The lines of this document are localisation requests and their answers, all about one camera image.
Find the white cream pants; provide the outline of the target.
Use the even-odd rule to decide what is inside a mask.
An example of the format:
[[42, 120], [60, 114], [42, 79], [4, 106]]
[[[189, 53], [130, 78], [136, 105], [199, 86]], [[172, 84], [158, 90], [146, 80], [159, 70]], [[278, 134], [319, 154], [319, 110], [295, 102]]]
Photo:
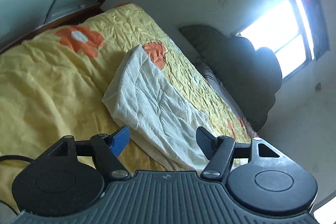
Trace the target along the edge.
[[208, 116], [194, 108], [154, 65], [143, 47], [129, 50], [103, 99], [112, 119], [152, 159], [171, 170], [195, 170], [209, 162], [196, 141], [197, 128], [213, 132]]

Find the grey striped pillow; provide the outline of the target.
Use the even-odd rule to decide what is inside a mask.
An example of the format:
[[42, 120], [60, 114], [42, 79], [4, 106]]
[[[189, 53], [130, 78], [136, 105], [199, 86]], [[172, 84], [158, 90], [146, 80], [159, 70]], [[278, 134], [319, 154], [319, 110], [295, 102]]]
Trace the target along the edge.
[[238, 104], [234, 101], [233, 97], [229, 94], [223, 83], [216, 77], [212, 69], [205, 60], [198, 58], [194, 64], [198, 72], [205, 78], [209, 85], [219, 94], [219, 96], [228, 104], [232, 112], [244, 124], [247, 134], [251, 138], [259, 137], [257, 132], [254, 131], [243, 112], [240, 110]]

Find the dark scalloped headboard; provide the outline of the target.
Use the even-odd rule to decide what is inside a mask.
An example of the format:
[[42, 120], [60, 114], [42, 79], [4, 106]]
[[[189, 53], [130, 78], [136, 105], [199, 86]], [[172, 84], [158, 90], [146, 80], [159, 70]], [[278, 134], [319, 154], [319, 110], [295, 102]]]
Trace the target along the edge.
[[240, 36], [228, 37], [206, 25], [179, 28], [223, 83], [255, 131], [266, 123], [282, 85], [280, 64], [272, 50], [254, 49]]

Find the yellow floral bed quilt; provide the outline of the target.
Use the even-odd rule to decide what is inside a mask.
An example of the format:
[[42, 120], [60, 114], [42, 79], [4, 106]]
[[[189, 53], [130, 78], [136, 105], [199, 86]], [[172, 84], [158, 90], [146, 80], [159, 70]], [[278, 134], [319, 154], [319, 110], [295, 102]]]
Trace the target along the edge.
[[1, 55], [1, 155], [36, 159], [65, 135], [88, 140], [117, 129], [102, 98], [128, 50], [159, 42], [163, 74], [215, 135], [250, 142], [246, 127], [178, 46], [135, 4], [77, 26], [43, 32]]

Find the bright window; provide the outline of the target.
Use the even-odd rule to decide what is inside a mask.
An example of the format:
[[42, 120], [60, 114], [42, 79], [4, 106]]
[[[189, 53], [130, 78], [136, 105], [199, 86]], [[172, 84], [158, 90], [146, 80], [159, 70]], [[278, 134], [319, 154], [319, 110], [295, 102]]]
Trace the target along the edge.
[[313, 37], [302, 0], [280, 1], [235, 35], [247, 38], [255, 50], [272, 50], [283, 80], [315, 59]]

